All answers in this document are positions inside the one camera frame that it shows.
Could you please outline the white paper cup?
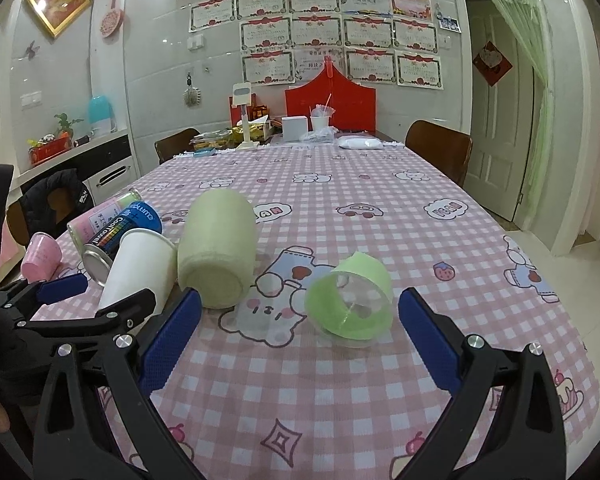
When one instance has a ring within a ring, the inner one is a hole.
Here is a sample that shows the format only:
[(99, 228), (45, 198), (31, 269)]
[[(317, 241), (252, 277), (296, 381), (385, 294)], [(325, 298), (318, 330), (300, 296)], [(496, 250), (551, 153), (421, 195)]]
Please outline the white paper cup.
[(148, 288), (156, 298), (151, 314), (158, 315), (166, 305), (175, 282), (175, 245), (155, 231), (129, 230), (122, 236), (98, 308), (102, 310)]

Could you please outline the pink small cup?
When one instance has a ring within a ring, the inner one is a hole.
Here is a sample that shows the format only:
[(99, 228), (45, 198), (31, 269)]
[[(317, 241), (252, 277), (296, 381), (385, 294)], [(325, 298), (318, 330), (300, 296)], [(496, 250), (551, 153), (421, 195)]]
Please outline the pink small cup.
[(49, 281), (61, 263), (62, 252), (47, 233), (34, 233), (21, 263), (21, 274), (29, 282)]

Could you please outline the green clear plastic cup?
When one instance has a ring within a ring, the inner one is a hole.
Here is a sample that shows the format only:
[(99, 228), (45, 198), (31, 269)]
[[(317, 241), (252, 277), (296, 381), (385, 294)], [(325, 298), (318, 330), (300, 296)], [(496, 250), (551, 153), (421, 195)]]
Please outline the green clear plastic cup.
[(306, 291), (306, 316), (332, 344), (364, 348), (390, 330), (393, 288), (385, 266), (355, 252)]

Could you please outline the clear drink cup with straw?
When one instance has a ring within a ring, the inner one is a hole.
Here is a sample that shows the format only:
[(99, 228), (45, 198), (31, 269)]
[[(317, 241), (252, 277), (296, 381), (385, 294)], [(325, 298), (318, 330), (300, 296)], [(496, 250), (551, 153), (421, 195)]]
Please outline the clear drink cup with straw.
[(330, 118), (335, 113), (335, 110), (330, 106), (330, 99), (332, 96), (328, 96), (324, 104), (316, 104), (311, 110), (311, 126), (313, 131), (320, 131), (329, 126)]

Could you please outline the blue black tin can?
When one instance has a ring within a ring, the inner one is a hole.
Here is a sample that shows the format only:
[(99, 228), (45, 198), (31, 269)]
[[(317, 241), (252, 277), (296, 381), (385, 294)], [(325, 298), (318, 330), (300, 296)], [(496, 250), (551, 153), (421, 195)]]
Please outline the blue black tin can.
[(84, 269), (97, 285), (105, 286), (122, 237), (132, 229), (161, 234), (162, 221), (158, 212), (148, 203), (136, 200), (122, 209), (84, 245)]

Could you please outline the pink green canister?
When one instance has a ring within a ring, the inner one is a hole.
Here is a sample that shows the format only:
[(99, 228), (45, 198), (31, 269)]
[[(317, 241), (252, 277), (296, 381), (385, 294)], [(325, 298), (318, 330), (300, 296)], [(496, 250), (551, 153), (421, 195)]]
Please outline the pink green canister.
[(117, 214), (120, 214), (130, 203), (141, 199), (142, 196), (136, 188), (129, 188), (69, 221), (67, 231), (78, 253), (82, 255), (84, 246)]

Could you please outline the black jacket on chair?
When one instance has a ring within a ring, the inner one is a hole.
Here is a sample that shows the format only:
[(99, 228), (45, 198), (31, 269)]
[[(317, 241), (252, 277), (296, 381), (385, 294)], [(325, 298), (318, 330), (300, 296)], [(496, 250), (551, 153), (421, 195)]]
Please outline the black jacket on chair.
[(28, 234), (58, 237), (68, 222), (94, 207), (91, 192), (71, 169), (55, 171), (32, 185), (19, 199)]

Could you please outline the red plant tray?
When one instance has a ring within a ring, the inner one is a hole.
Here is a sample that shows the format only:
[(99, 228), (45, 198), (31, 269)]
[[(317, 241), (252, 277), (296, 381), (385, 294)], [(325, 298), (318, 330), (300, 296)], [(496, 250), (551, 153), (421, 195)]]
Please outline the red plant tray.
[(48, 134), (42, 140), (29, 141), (29, 144), (29, 162), (32, 167), (73, 148), (72, 139), (66, 132), (61, 133), (60, 136)]

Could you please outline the white sideboard cabinet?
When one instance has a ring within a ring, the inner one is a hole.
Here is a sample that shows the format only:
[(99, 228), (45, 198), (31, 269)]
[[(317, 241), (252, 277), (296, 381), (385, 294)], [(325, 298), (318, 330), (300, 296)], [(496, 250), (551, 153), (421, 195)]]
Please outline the white sideboard cabinet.
[(128, 130), (123, 129), (106, 136), (96, 136), (90, 142), (26, 170), (12, 180), (12, 192), (23, 195), (39, 180), (65, 169), (76, 170), (95, 204), (113, 196), (140, 177), (132, 138)]

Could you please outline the teal white humidifier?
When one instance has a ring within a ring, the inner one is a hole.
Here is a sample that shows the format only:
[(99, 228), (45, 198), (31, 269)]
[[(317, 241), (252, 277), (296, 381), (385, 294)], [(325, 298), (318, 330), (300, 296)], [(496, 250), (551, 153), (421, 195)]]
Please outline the teal white humidifier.
[(114, 110), (106, 96), (93, 96), (88, 102), (87, 115), (94, 138), (106, 136), (116, 128)]

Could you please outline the brown chair left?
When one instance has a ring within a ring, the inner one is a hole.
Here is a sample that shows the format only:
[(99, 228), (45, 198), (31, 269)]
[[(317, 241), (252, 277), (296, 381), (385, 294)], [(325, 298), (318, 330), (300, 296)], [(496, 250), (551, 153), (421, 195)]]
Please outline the brown chair left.
[(193, 138), (198, 136), (195, 128), (186, 128), (178, 133), (173, 133), (166, 138), (155, 142), (155, 151), (159, 164), (172, 159), (175, 155), (193, 151)]

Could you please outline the white desk lamp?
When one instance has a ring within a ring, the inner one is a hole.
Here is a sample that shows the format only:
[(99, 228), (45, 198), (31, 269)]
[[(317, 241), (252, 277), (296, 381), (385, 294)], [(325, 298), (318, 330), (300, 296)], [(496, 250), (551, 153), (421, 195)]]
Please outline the white desk lamp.
[(259, 143), (253, 141), (250, 136), (250, 125), (248, 106), (251, 104), (251, 84), (250, 82), (240, 82), (234, 84), (232, 89), (232, 105), (240, 109), (242, 118), (242, 143), (238, 145), (238, 150), (254, 150)]

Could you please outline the white square box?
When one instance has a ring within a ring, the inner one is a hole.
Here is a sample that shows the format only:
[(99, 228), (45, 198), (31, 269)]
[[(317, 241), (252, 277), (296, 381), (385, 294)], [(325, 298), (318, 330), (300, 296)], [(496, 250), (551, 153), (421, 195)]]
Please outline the white square box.
[(285, 142), (299, 142), (309, 131), (308, 118), (306, 116), (283, 117), (282, 128)]

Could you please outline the red diamond door decoration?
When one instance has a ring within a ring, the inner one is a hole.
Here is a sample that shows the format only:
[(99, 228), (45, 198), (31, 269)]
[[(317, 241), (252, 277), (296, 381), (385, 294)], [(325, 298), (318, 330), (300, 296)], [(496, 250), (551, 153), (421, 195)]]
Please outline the red diamond door decoration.
[(477, 52), (472, 64), (490, 87), (495, 86), (513, 68), (513, 64), (491, 41)]

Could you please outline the round red wall ornament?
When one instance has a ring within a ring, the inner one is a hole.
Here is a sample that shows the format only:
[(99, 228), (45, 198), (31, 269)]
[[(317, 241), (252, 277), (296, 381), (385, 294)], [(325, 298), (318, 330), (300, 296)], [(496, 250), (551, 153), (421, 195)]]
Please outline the round red wall ornament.
[(109, 9), (100, 21), (100, 36), (105, 39), (111, 37), (120, 27), (123, 15), (121, 0), (110, 0)]

